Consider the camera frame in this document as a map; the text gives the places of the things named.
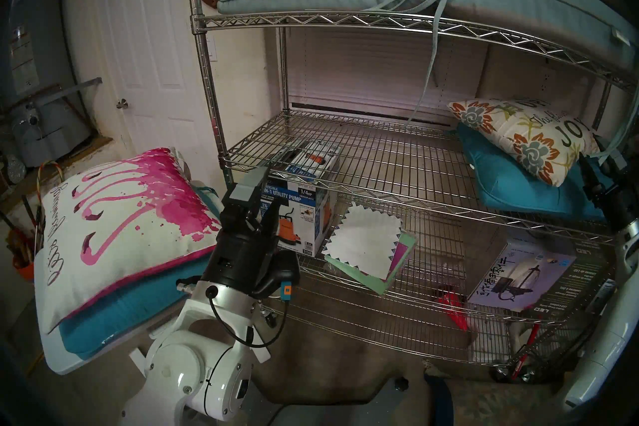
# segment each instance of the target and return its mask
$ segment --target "white door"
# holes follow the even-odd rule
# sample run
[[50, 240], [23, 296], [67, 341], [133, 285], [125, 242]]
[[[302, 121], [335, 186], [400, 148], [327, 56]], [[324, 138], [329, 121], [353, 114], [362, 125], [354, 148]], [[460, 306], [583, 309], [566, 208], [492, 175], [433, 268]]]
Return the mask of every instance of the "white door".
[[136, 152], [175, 146], [192, 177], [219, 178], [188, 0], [97, 0], [100, 30]]

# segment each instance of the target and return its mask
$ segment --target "metal pipe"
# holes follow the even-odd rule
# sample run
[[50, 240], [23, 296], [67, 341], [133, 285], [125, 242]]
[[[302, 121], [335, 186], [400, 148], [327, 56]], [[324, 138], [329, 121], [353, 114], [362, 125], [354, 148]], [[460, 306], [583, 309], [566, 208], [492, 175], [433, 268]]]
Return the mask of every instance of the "metal pipe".
[[280, 58], [280, 71], [281, 71], [280, 74], [282, 79], [280, 93], [282, 97], [283, 109], [284, 111], [289, 112], [291, 111], [291, 108], [288, 102], [288, 71], [286, 67], [286, 28], [278, 27], [277, 33], [279, 35], [279, 42], [280, 42], [279, 58]]
[[208, 113], [213, 127], [213, 137], [217, 146], [217, 156], [220, 168], [224, 174], [224, 181], [229, 187], [233, 183], [233, 174], [229, 168], [227, 161], [229, 152], [226, 149], [226, 141], [224, 140], [224, 131], [222, 130], [222, 120], [220, 118], [220, 109], [217, 106], [217, 97], [215, 95], [215, 84], [213, 83], [213, 72], [211, 71], [211, 62], [208, 58], [208, 45], [206, 44], [206, 33], [199, 31], [199, 17], [202, 17], [201, 0], [188, 0], [191, 7], [191, 29], [195, 36], [195, 49], [197, 50], [197, 60], [202, 73], [202, 84], [204, 85], [204, 94], [208, 106]]
[[599, 102], [599, 108], [597, 108], [595, 119], [592, 122], [593, 130], [597, 130], [599, 128], [599, 124], [601, 123], [601, 119], [603, 118], [603, 112], [606, 111], [606, 104], [608, 103], [608, 97], [610, 95], [611, 87], [612, 85], [608, 81], [606, 81], [606, 85], [603, 86], [603, 92], [601, 93], [601, 101]]

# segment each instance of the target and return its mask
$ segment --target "decorative pillow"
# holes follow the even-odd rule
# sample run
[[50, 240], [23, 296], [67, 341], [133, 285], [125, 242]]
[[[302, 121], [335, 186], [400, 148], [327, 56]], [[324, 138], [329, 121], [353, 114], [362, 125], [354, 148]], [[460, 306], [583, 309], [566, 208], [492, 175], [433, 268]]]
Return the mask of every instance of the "decorative pillow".
[[529, 173], [555, 187], [564, 182], [580, 152], [599, 152], [586, 124], [541, 100], [469, 100], [448, 107]]
[[[570, 220], [606, 221], [602, 210], [586, 197], [578, 166], [570, 169], [561, 186], [551, 187], [523, 170], [481, 132], [460, 123], [457, 134], [468, 163], [475, 168], [477, 198], [484, 206]], [[589, 161], [599, 181], [606, 188], [611, 186], [612, 180], [601, 173], [597, 160]]]
[[210, 253], [219, 230], [166, 148], [77, 174], [43, 207], [43, 333], [118, 287]]
[[[219, 216], [211, 206], [223, 209], [217, 193], [210, 187], [194, 187], [199, 198]], [[162, 312], [186, 297], [175, 288], [178, 279], [201, 275], [210, 254], [188, 263], [146, 277], [102, 297], [60, 322], [60, 337], [65, 349], [87, 360], [114, 339]]]

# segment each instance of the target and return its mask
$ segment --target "window blinds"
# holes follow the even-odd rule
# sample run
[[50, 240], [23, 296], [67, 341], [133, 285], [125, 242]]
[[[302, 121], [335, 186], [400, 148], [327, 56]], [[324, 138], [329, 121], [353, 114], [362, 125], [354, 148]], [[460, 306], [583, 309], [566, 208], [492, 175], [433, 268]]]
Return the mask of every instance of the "window blinds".
[[[408, 118], [424, 87], [430, 35], [364, 29], [288, 29], [292, 108]], [[446, 104], [474, 98], [487, 43], [441, 36], [434, 77], [415, 119], [449, 125]]]

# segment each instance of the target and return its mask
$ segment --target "product box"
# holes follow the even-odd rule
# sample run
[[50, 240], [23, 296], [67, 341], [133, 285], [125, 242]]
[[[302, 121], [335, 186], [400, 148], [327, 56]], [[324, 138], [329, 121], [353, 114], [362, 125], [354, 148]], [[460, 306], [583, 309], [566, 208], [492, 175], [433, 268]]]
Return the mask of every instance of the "product box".
[[315, 256], [331, 223], [337, 193], [316, 188], [313, 178], [329, 178], [339, 167], [341, 148], [316, 139], [294, 138], [267, 158], [272, 169], [309, 178], [309, 184], [269, 178], [260, 205], [263, 215], [275, 197], [284, 200], [279, 208], [279, 245]]
[[[561, 316], [583, 291], [590, 290], [592, 284], [600, 284], [605, 279], [605, 271], [615, 263], [615, 249], [610, 245], [599, 245], [587, 241], [575, 241], [573, 244], [577, 259], [550, 290], [530, 308], [531, 311], [546, 316]], [[613, 280], [605, 280], [604, 284], [607, 285], [608, 290], [614, 290]]]
[[[484, 255], [465, 259], [467, 289], [472, 290], [468, 303], [522, 311], [536, 303], [576, 259], [568, 239], [492, 228], [496, 232], [487, 237]], [[491, 227], [480, 229], [488, 233]]]
[[465, 220], [468, 302], [560, 316], [614, 262], [614, 249]]

